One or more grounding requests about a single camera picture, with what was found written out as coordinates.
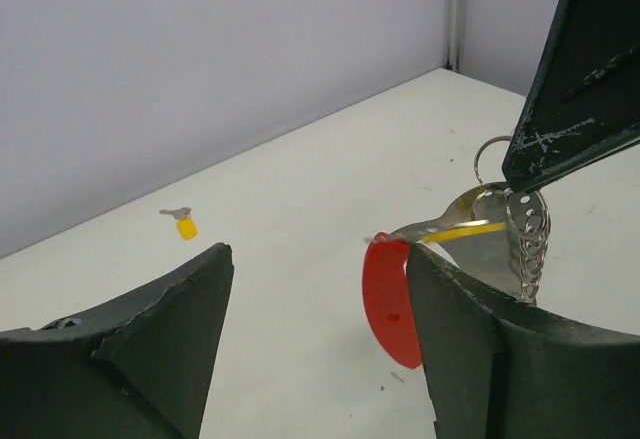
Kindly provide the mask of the red grey keyring holder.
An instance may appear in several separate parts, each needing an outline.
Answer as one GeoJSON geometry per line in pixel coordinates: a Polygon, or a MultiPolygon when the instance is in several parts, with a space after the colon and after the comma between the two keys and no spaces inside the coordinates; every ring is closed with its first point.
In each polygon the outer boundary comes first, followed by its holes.
{"type": "Polygon", "coordinates": [[[414,323],[406,266],[409,247],[428,246],[476,280],[533,304],[539,289],[551,216],[538,192],[515,193],[504,182],[479,181],[431,220],[379,232],[368,241],[362,269],[362,296],[369,326],[398,364],[415,369],[422,356],[414,323]],[[500,232],[443,243],[424,243],[432,232],[470,221],[506,223],[500,232]]]}

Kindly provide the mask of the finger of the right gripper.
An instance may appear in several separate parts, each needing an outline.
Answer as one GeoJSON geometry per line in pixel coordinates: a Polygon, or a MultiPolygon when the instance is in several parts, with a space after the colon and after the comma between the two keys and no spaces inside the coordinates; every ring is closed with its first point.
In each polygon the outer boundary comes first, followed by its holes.
{"type": "Polygon", "coordinates": [[[502,163],[532,192],[639,142],[639,0],[558,0],[502,163]]]}

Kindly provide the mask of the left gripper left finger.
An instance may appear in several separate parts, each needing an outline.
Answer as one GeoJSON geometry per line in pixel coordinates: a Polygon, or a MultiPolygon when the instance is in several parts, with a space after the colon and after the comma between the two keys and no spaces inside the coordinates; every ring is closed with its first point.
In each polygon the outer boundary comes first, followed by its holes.
{"type": "Polygon", "coordinates": [[[196,438],[232,289],[218,243],[45,327],[1,335],[5,438],[196,438]]]}

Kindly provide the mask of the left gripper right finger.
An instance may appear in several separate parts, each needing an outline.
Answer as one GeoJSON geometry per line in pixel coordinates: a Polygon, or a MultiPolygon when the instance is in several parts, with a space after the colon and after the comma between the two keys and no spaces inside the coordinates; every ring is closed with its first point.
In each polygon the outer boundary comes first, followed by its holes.
{"type": "Polygon", "coordinates": [[[422,245],[406,272],[437,437],[638,437],[638,336],[520,302],[422,245]]]}

